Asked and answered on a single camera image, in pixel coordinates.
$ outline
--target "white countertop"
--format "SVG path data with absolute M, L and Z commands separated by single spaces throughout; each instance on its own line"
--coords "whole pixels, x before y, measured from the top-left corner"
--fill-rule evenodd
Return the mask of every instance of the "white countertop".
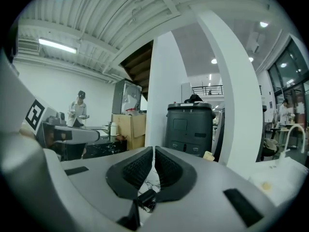
M 249 181 L 268 196 L 274 205 L 279 206 L 297 195 L 307 174 L 308 168 L 286 157 L 281 163 L 279 160 L 256 162 L 251 169 Z M 270 184 L 270 189 L 262 188 L 265 182 Z

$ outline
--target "black trash bin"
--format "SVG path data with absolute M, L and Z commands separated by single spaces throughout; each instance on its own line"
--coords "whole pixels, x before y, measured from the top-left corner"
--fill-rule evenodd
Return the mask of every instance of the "black trash bin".
M 205 151 L 211 151 L 214 118 L 208 103 L 170 104 L 166 147 L 203 157 Z

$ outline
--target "cardboard box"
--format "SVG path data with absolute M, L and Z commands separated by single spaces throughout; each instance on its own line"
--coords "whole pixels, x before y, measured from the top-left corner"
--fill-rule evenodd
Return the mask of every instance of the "cardboard box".
M 145 146 L 146 114 L 137 116 L 113 114 L 112 122 L 117 124 L 117 134 L 126 137 L 128 150 Z

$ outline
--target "person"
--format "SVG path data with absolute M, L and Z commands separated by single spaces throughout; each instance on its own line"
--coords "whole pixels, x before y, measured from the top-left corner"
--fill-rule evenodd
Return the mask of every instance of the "person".
M 83 121 L 80 116 L 84 116 L 86 118 L 87 115 L 87 106 L 84 102 L 86 98 L 86 93 L 83 91 L 78 92 L 77 100 L 72 102 L 69 105 L 69 119 L 68 119 L 68 126 L 70 127 L 77 127 L 80 128 L 83 126 Z
M 84 102 L 84 99 L 86 98 L 86 93 L 83 92 L 82 90 L 80 90 L 78 92 L 78 97 L 77 100 L 72 102 L 69 105 L 69 119 L 67 122 L 68 126 L 71 127 L 77 127 L 80 128 L 83 125 L 83 121 L 82 118 L 80 118 L 80 116 L 84 116 L 86 118 L 87 115 L 87 106 L 86 103 Z M 79 159 L 80 156 L 80 151 L 82 150 L 82 158 L 84 157 L 84 154 L 86 153 L 86 146 L 87 144 L 78 144 L 78 145 L 74 145 L 74 150 L 73 150 L 73 154 L 75 157 L 75 159 Z
M 289 123 L 289 111 L 287 109 L 288 100 L 284 99 L 279 108 L 279 117 L 277 128 L 282 128 Z M 284 133 L 280 131 L 278 145 L 284 145 Z
M 289 123 L 289 112 L 287 109 L 288 100 L 284 99 L 282 105 L 279 108 L 279 116 L 280 116 L 280 125 L 285 125 Z

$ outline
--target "white container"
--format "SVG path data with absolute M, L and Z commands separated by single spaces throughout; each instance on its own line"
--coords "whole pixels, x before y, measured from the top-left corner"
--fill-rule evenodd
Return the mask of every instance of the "white container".
M 111 124 L 111 136 L 116 136 L 117 135 L 117 124 L 113 122 Z

